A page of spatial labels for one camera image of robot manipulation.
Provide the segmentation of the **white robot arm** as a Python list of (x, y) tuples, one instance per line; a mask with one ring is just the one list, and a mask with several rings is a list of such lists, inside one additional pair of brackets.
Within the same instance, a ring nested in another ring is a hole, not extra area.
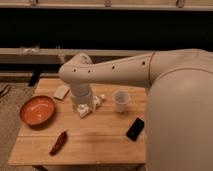
[(147, 171), (213, 171), (213, 52), (158, 51), (94, 64), (84, 53), (61, 66), (75, 102), (92, 83), (144, 87)]

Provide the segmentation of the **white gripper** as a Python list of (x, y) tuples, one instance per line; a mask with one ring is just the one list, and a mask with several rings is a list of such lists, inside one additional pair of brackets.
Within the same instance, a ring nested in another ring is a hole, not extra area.
[(71, 100), (73, 110), (76, 111), (79, 104), (91, 104), (93, 93), (89, 84), (71, 84)]

